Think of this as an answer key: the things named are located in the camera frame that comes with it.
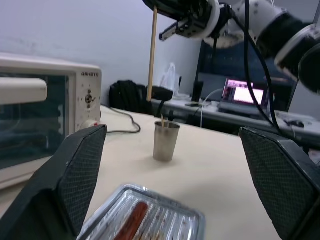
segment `laptop screen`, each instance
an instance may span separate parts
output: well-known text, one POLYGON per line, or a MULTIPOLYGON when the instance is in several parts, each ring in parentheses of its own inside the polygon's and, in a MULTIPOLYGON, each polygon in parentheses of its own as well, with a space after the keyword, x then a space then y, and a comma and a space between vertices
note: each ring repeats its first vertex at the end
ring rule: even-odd
MULTIPOLYGON (((253 88, 254 96, 262 107, 268 106, 268 90, 261 89, 261 87, 254 86, 253 88)), ((254 106, 254 101, 250 95, 247 82, 240 80, 227 79, 225 82, 225 87, 222 94, 222 101, 242 104, 242 105, 252 105, 254 106)))

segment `table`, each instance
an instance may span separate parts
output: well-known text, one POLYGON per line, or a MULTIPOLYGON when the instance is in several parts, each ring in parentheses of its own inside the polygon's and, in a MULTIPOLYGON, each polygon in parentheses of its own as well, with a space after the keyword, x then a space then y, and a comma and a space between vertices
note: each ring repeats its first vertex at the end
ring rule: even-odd
MULTIPOLYGON (((152 99, 152 104, 154 106, 159 106, 160 101, 152 99)), ((172 99, 164 103, 163 109, 167 109, 170 111, 180 111, 187 114, 195 114, 198 110, 198 107, 190 107, 186 106, 186 104, 190 104, 191 99, 172 99)), ((241 127, 252 127, 272 133, 276 133, 276 129, 274 129, 270 123, 265 120, 253 119, 245 116, 219 112, 218 109, 219 102, 213 101, 210 105, 206 106, 203 109, 203 118, 233 124, 241 127)), ((297 137, 306 139, 311 142, 316 142, 320 144, 320 122, 311 116, 288 113, 283 111, 275 111, 277 115, 276 119, 280 129, 284 132, 287 132, 290 135, 295 134, 297 137), (296 126, 287 126, 284 122, 287 121, 301 121, 304 123, 305 127, 296 127, 296 126)), ((197 115, 201 115, 201 109, 197 112, 197 115)))
MULTIPOLYGON (((141 133, 107 136, 87 219, 119 185, 134 183, 203 212, 208 240, 280 239, 255 190, 239 137, 182 124, 172 162, 161 163, 152 157, 155 118, 131 115, 141 133)), ((104 107, 101 122, 110 131, 134 129, 128 117, 104 107)), ((0 212, 21 187, 0 192, 0 212)))

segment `metal cup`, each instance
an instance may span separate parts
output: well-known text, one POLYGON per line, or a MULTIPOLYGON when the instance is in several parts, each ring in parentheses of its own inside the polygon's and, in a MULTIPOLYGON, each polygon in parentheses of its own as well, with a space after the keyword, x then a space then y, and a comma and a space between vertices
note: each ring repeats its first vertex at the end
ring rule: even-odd
POLYGON ((161 121, 156 121, 154 125, 153 158, 170 162, 174 156, 180 125, 171 121, 164 121, 164 127, 161 121))

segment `foil tray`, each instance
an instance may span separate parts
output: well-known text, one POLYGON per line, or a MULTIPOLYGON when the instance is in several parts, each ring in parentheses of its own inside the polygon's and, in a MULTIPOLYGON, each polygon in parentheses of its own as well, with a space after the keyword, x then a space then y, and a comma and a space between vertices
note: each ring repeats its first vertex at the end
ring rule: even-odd
POLYGON ((138 185, 123 185, 88 219, 77 240, 113 240, 139 202, 148 210, 134 240, 203 240, 205 216, 138 185))

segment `laptop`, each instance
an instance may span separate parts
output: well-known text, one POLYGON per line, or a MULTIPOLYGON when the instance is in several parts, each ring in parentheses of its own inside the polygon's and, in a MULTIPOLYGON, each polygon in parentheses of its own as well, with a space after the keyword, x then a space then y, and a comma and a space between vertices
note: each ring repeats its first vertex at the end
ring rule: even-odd
MULTIPOLYGON (((268 87, 251 83, 253 93, 262 110, 267 113, 269 94, 268 87)), ((222 98, 218 106, 219 111, 259 116, 257 109, 250 95, 246 81, 237 79, 226 79, 222 98)))

